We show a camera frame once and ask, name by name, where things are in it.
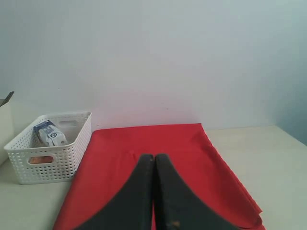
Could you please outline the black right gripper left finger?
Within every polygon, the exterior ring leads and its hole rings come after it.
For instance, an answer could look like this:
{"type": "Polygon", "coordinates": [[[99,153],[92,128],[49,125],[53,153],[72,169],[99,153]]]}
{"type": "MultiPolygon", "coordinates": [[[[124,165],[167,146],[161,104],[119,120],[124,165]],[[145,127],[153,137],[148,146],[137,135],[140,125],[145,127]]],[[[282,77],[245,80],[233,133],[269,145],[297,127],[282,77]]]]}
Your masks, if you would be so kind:
{"type": "Polygon", "coordinates": [[[143,154],[116,195],[77,230],[150,230],[154,156],[143,154]]]}

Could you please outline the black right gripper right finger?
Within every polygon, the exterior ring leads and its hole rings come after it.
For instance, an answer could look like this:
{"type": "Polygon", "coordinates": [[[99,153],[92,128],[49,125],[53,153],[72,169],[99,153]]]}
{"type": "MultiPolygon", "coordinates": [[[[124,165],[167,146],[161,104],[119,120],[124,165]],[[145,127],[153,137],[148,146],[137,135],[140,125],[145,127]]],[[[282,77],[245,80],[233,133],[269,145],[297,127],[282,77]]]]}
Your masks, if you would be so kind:
{"type": "Polygon", "coordinates": [[[237,230],[203,203],[166,154],[155,156],[153,208],[157,230],[237,230]]]}

